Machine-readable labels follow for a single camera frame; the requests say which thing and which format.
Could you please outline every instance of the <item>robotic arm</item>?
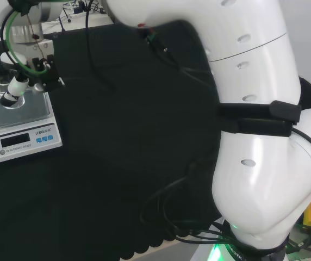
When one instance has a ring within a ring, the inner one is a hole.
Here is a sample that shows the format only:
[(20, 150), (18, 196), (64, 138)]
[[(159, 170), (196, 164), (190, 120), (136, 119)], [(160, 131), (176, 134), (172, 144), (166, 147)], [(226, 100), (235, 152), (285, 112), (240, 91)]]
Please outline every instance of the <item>robotic arm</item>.
[[(3, 53), (0, 57), (0, 81), (9, 83), (8, 91), (0, 99), (5, 107), (16, 105), (29, 84), (35, 84), (35, 90), (39, 91), (50, 91), (63, 84), (55, 68), (53, 42), (44, 39), (41, 27), (41, 22), (55, 20), (62, 9), (60, 3), (40, 3), (29, 8), (27, 15), (18, 15), (14, 19), (9, 47), (14, 54)], [(0, 0), (0, 27), (11, 11), (8, 1)], [(34, 71), (47, 69), (47, 73), (29, 73), (20, 67), (19, 62)]]
[[(13, 8), (29, 10), (34, 23), (43, 17), (45, 4), (39, 2), (51, 1), (9, 0)], [(283, 244), (311, 202), (311, 144), (291, 134), (294, 125), (311, 137), (311, 109), (300, 113), (297, 106), (300, 81), (278, 0), (108, 0), (108, 4), (128, 26), (154, 27), (174, 20), (194, 26), (223, 114), (237, 127), (221, 134), (212, 184), (215, 204), (240, 242), (259, 250)], [(10, 6), (6, 0), (0, 5), (1, 22)], [(23, 18), (18, 17), (16, 25), (27, 25)], [(32, 61), (30, 52), (20, 53)], [(221, 249), (224, 252), (233, 258), (232, 252)]]

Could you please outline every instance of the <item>glass beaker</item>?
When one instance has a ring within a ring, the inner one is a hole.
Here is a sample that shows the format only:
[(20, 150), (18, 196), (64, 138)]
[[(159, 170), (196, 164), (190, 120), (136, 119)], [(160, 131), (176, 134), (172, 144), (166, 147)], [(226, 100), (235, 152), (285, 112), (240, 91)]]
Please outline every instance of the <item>glass beaker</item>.
[[(7, 92), (8, 90), (8, 85), (9, 83), (0, 83), (0, 99), (2, 98), (2, 96), (4, 95), (5, 92)], [(25, 103), (25, 99), (24, 96), (20, 96), (19, 100), (13, 104), (11, 107), (5, 107), (7, 109), (18, 109), (20, 107), (22, 107)]]

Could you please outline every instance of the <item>table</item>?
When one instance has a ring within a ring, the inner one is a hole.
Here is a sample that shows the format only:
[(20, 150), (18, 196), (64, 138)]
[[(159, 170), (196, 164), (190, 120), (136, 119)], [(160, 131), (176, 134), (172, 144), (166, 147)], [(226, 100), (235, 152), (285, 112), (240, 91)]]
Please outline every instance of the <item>table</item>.
[[(157, 30), (181, 64), (208, 70), (190, 27)], [(50, 94), (64, 145), (0, 164), (0, 260), (115, 261), (159, 246), (169, 236), (141, 224), (142, 203), (195, 158), (217, 151), (214, 88), (162, 64), (136, 31), (110, 25), (90, 37), (97, 67), (117, 87), (104, 95), (88, 66), (84, 30), (47, 37), (66, 82)], [(173, 196), (170, 218), (219, 217), (211, 167)]]

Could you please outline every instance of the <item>white table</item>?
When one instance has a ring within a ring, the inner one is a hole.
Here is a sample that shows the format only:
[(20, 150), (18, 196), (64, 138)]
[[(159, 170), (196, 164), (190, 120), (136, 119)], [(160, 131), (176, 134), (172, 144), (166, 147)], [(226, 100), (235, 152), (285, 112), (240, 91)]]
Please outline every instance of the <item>white table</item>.
[[(71, 15), (71, 23), (68, 23), (67, 18), (63, 18), (62, 21), (64, 29), (66, 31), (70, 31), (85, 28), (85, 14), (86, 13)], [(89, 15), (89, 27), (105, 26), (108, 24), (113, 24), (112, 20), (108, 15), (102, 15), (99, 13), (91, 13)], [(61, 26), (59, 21), (43, 23), (42, 27), (45, 34), (61, 32)]]

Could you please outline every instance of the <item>screw hole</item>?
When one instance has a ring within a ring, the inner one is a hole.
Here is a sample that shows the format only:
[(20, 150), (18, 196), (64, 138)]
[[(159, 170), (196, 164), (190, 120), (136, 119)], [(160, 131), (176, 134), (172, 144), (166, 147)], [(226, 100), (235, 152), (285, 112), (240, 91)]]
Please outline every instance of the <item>screw hole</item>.
[(254, 167), (256, 165), (256, 162), (254, 162), (252, 159), (244, 159), (241, 161), (241, 163), (248, 167)]
[(237, 65), (237, 68), (238, 68), (239, 70), (241, 70), (241, 69), (247, 68), (249, 65), (250, 65), (250, 63), (249, 63), (248, 61), (243, 61), (242, 63), (239, 63), (239, 64)]
[(257, 96), (253, 95), (253, 94), (247, 95), (247, 96), (243, 97), (242, 100), (244, 102), (253, 102), (253, 101), (257, 100)]
[(238, 42), (240, 44), (243, 44), (244, 42), (248, 42), (251, 40), (251, 34), (244, 34), (241, 37), (238, 38)]
[(223, 7), (228, 7), (228, 6), (232, 5), (232, 4), (235, 4), (236, 1), (237, 1), (237, 0), (223, 0), (223, 1), (221, 2), (221, 6), (223, 6)]

